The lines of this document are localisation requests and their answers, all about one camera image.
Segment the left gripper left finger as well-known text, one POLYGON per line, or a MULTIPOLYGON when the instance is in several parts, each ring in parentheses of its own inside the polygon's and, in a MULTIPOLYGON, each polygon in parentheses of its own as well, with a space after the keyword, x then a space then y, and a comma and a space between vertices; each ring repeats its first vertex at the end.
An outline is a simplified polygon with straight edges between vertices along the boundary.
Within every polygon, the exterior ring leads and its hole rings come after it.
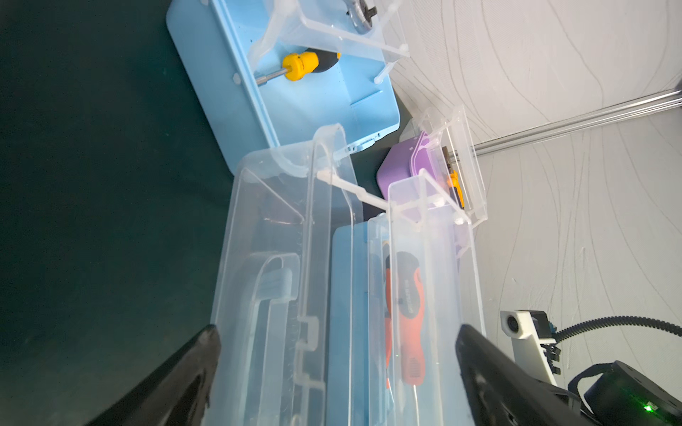
POLYGON ((220 353, 220 333, 210 324, 89 424, 200 425, 220 353))

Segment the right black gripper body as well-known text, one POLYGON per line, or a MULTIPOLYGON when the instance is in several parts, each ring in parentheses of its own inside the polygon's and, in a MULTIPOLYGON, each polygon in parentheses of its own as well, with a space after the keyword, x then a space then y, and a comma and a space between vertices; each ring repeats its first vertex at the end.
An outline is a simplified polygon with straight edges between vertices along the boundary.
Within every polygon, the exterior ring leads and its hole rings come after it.
POLYGON ((600 425, 681 424, 681 401, 618 360, 588 367, 568 383, 568 391, 600 425))

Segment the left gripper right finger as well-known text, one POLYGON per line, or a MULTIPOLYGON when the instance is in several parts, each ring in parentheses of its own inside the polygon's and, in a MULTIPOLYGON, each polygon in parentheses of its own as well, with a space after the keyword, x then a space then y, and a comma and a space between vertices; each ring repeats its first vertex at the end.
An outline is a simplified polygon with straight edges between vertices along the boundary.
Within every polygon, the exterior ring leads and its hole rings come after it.
POLYGON ((549 385, 526 374, 474 327, 458 332, 456 356, 476 425, 587 425, 549 385))

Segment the purple clear toolbox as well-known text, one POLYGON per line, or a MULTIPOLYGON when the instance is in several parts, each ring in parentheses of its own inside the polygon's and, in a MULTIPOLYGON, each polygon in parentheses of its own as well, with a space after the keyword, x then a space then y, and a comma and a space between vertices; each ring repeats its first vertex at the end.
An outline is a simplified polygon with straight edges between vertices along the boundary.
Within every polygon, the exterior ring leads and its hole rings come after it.
POLYGON ((377 172, 381 195, 390 184, 426 171, 453 198, 449 173, 456 171, 465 199, 464 211, 478 226, 488 219, 487 192, 474 150, 465 108, 445 115, 428 108, 406 124, 399 142, 390 148, 377 172))

